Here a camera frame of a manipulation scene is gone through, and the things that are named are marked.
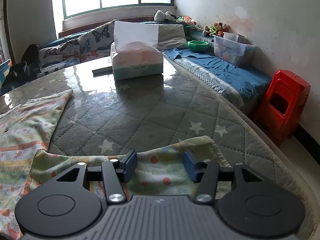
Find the patterned green children's jacket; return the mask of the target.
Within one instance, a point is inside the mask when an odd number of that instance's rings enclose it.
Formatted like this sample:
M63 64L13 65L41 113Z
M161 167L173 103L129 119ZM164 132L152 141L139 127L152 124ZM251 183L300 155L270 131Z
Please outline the patterned green children's jacket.
M72 90L30 99L1 115L1 238L22 236L14 215L17 202L67 168L79 162L98 166L105 156L67 157L48 153L49 141ZM208 136L194 137L176 144L141 152L132 179L123 185L127 196L193 194L182 164L183 152L197 159L210 159L227 167L228 162Z

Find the quilted grey star tablecloth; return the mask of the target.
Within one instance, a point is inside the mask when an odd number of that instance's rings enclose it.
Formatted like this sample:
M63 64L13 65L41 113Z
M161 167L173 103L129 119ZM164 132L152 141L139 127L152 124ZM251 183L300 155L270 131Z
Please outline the quilted grey star tablecloth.
M65 90L72 95L48 153L122 158L208 136L228 162L243 163L297 195L306 208L298 239L319 239L319 202L281 150L247 116L178 64L163 74L115 81L94 77L106 59L53 72L1 96L1 115L30 99Z

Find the red plastic stool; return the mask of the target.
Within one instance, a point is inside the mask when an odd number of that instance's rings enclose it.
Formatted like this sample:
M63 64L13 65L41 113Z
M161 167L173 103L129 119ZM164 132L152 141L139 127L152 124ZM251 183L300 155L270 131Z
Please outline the red plastic stool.
M300 122L311 85L290 70L278 70L261 100L254 121L280 146Z

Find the blue bench cover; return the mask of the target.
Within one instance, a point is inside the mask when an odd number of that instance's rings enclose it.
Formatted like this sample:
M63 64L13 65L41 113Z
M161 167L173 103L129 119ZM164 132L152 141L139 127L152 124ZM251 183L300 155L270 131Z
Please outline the blue bench cover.
M238 67L212 54L177 48L164 50L163 54L238 108L262 95L271 82L269 76L253 67Z

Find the green plastic bowl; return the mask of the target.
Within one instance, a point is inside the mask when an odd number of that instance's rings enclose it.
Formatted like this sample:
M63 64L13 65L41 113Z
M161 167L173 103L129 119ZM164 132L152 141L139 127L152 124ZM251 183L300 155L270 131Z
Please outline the green plastic bowl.
M210 45L206 41L194 40L188 41L188 48L194 52L204 52L210 48Z

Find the clear plastic storage bin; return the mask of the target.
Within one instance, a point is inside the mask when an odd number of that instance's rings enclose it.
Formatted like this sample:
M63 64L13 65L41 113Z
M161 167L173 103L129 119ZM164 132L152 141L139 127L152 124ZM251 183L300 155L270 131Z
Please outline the clear plastic storage bin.
M214 36L214 55L238 67L251 64L256 46Z

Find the large butterfly pillow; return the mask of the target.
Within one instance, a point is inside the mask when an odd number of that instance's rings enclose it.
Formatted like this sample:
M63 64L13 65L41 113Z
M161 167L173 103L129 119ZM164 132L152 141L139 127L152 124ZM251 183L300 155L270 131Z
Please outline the large butterfly pillow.
M110 56L114 42L114 23L107 22L78 38L81 63Z

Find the small butterfly pillow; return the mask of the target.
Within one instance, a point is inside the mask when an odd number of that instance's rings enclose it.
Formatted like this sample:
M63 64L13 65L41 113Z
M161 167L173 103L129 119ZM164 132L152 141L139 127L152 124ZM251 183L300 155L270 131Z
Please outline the small butterfly pillow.
M37 78L79 63L80 43L77 38L58 46L40 49Z

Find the grey cushion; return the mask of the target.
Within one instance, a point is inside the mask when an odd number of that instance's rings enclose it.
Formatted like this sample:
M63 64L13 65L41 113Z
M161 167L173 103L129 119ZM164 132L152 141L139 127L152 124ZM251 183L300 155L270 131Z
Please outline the grey cushion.
M159 51L171 49L186 49L188 42L185 37L184 27L181 24L159 24L158 43Z

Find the colourful plush toys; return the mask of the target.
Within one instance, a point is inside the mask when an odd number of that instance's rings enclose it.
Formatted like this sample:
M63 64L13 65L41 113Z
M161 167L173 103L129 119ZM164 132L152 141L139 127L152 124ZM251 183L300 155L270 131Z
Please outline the colourful plush toys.
M202 35L210 36L210 37L213 37L213 36L223 37L227 29L228 29L228 25L226 23L214 22L214 24L211 27L207 25L204 26Z

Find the blue white cabinet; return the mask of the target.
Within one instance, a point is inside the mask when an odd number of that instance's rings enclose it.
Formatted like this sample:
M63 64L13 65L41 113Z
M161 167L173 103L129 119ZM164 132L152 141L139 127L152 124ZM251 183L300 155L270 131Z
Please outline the blue white cabinet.
M9 74L12 66L11 59L8 59L0 64L0 84L3 85L6 76Z

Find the orange green plush toy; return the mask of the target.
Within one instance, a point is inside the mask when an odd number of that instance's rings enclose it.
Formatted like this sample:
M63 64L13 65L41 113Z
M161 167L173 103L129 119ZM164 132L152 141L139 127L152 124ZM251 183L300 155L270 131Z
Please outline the orange green plush toy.
M186 23L186 24L192 25L192 26L196 26L196 24L197 24L196 21L189 16L181 16L176 21L183 22L183 23Z

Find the white plush toy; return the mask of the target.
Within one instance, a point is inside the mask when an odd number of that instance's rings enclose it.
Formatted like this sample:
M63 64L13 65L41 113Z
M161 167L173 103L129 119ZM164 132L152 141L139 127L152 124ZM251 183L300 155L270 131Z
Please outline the white plush toy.
M154 15L155 22L176 22L178 17L173 15L170 11L163 12L161 10L157 10Z

